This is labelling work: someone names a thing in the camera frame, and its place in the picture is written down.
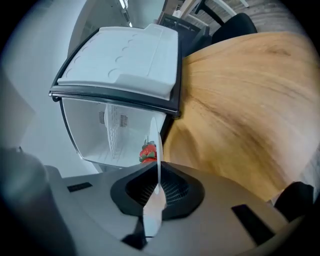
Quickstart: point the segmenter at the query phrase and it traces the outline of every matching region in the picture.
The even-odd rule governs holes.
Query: wooden surface
[[[264,200],[298,178],[320,141],[320,69],[308,39],[236,37],[185,58],[182,72],[183,116],[165,161],[227,177]]]

